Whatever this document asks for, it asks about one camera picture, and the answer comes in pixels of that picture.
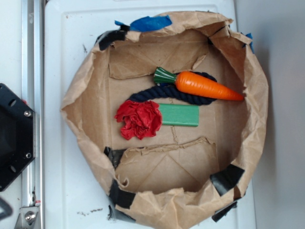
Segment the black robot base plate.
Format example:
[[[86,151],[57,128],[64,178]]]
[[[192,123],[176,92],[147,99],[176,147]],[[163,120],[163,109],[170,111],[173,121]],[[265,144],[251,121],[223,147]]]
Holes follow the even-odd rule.
[[[34,111],[10,88],[0,84],[0,190],[34,159]]]

